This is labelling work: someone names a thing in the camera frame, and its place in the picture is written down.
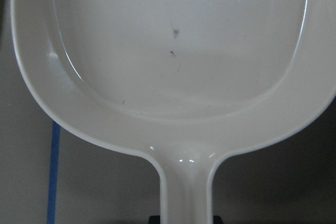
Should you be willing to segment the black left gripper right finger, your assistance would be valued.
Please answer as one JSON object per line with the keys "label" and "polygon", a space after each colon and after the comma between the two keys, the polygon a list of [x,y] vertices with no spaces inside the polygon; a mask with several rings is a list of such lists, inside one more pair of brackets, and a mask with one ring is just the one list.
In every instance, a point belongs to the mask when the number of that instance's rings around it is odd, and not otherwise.
{"label": "black left gripper right finger", "polygon": [[213,216],[213,224],[223,224],[222,218],[220,216]]}

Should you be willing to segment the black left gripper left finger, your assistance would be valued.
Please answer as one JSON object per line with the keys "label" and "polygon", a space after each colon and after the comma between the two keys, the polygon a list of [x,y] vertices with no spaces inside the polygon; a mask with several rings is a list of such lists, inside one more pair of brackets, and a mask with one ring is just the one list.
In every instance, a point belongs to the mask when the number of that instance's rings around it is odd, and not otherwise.
{"label": "black left gripper left finger", "polygon": [[161,223],[161,216],[149,216],[149,224],[160,224]]}

